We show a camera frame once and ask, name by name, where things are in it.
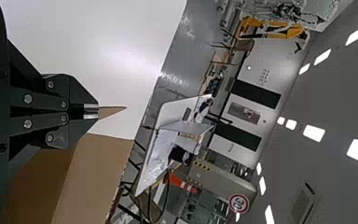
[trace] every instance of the cable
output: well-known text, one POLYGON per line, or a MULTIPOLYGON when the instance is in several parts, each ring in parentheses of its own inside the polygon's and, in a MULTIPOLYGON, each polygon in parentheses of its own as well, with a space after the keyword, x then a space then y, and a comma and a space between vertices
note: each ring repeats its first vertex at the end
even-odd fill
MULTIPOLYGON (((157 222, 159 222, 162 219, 162 216, 165 213, 165 209, 167 207, 167 203, 168 203, 168 195, 170 193, 170 179, 171 179, 171 171, 168 170, 167 174, 165 174, 164 178, 167 179, 167 190, 165 191, 165 200, 164 200, 164 205, 162 206, 162 211, 159 214, 159 217, 157 218, 157 222)), ((151 191, 152 187, 149 187, 149 202, 148 202, 148 206, 147 206, 147 214, 149 215, 149 221, 150 224, 154 224, 154 220, 152 220, 153 218, 150 216, 150 206, 151 206, 151 201, 152 201, 152 191, 151 191)))

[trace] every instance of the air vent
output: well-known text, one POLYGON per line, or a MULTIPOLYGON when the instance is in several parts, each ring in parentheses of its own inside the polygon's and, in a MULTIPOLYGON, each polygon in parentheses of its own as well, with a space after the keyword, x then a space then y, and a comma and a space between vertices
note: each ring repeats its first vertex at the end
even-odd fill
POLYGON ((296 196, 292 207, 292 220, 295 224, 306 224, 315 207, 316 192, 309 183, 305 183, 296 196))

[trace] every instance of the table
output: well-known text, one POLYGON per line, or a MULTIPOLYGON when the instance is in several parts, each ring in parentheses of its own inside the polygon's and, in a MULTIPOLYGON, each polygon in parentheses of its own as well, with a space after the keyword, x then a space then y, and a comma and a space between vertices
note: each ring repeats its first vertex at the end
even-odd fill
MULTIPOLYGON (((187 98, 184 100, 179 101, 173 101, 168 102, 162 105, 158 112, 158 118, 156 121, 156 125, 154 127, 155 130, 157 130, 160 126, 173 123, 175 121, 181 120, 188 108, 190 108, 192 111, 189 115, 189 118, 193 118, 195 112, 197 111, 197 108, 200 107, 200 104, 204 102, 206 99, 210 98, 211 95, 204 95, 204 96, 198 96, 198 97, 192 97, 187 98)), ((153 145, 156 140, 157 134, 156 131, 152 133, 151 140, 149 141, 149 145, 146 147, 146 156, 145 156, 145 162, 142 166, 139 181, 137 181, 135 188, 135 196, 140 195, 145 189, 153 185, 158 181, 158 177, 164 173, 164 171, 169 166, 176 166, 174 162, 171 162, 170 164, 165 163, 162 165, 161 169, 157 171, 155 174, 155 177, 150 178, 148 174, 150 173, 152 163, 150 162, 150 158, 156 157, 159 155, 155 155, 153 145)), ((167 153, 169 154, 169 151, 165 151, 163 156, 166 156, 167 153)))

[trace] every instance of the metal bolt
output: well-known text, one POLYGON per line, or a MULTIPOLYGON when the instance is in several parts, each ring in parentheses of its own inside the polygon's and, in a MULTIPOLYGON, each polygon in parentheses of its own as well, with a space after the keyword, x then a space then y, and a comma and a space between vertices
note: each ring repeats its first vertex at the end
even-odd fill
POLYGON ((48 87, 53 89, 54 88, 54 82, 53 81, 49 81, 48 82, 48 87))
POLYGON ((30 120, 24 121, 24 128, 30 129, 32 127, 32 122, 30 120))
POLYGON ((26 94, 24 95, 24 102, 28 105, 32 102, 32 95, 26 94))
POLYGON ((48 142, 52 142, 54 139, 54 136, 52 134, 49 134, 47 137, 48 142))
POLYGON ((7 78, 7 73, 5 71, 0 71, 0 78, 7 78))
POLYGON ((7 151, 7 144, 6 143, 1 143, 0 144, 0 152, 4 153, 7 151))
POLYGON ((62 115, 61 120, 62 120, 62 122, 66 122, 66 120, 67 120, 66 116, 62 115))

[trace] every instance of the cardboard box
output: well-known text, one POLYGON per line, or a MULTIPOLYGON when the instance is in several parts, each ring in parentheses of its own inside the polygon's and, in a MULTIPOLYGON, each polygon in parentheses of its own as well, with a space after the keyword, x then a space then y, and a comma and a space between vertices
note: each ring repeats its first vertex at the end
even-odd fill
POLYGON ((41 149, 10 182, 0 223, 104 223, 132 144, 88 133, 73 149, 41 149))

